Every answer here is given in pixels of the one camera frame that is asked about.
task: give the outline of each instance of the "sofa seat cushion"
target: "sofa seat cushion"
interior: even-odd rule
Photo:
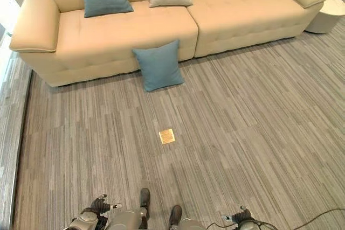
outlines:
[[[293,37],[322,5],[304,9],[294,0],[192,0],[199,27],[195,56]]]
[[[180,40],[179,60],[194,56],[198,28],[185,7],[149,8],[149,1],[131,5],[134,12],[91,18],[84,18],[84,10],[62,13],[57,50],[51,58],[56,62],[45,64],[43,60],[36,69],[47,73],[115,61],[130,60],[133,64],[136,63],[133,48],[159,47],[177,39]],[[129,72],[126,68],[120,71]]]

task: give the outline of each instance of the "gray striped carpet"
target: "gray striped carpet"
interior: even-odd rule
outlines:
[[[279,229],[345,207],[344,28],[183,62],[185,83],[153,93],[140,72],[59,88],[34,74],[14,229],[62,229],[101,193],[136,208],[142,187],[159,230],[174,204],[205,225],[245,205]]]

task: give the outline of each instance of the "robot leg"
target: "robot leg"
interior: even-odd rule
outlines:
[[[106,230],[137,230],[143,219],[146,220],[147,210],[142,207],[139,210],[124,211],[111,221]]]
[[[206,228],[198,221],[185,218],[181,220],[178,230],[206,230]]]

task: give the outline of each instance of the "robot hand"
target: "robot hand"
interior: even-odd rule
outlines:
[[[110,205],[105,203],[106,194],[98,196],[91,206],[84,209],[77,218],[74,218],[69,227],[64,230],[103,230],[108,219],[101,216],[112,208],[121,208],[121,204]]]

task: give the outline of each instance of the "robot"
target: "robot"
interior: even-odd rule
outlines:
[[[110,205],[105,203],[106,194],[96,198],[91,206],[84,209],[77,218],[64,230],[137,230],[148,229],[147,221],[150,218],[150,191],[144,188],[140,191],[140,208],[138,210],[128,210],[118,214],[107,226],[108,219],[102,214],[113,208],[120,208],[121,204]],[[270,229],[277,229],[273,225],[255,220],[252,218],[248,208],[243,208],[240,213],[231,216],[231,221],[237,224],[237,230],[260,230],[261,225],[268,226]],[[181,220],[182,209],[176,205],[170,215],[169,230],[206,230],[200,222],[183,219]]]

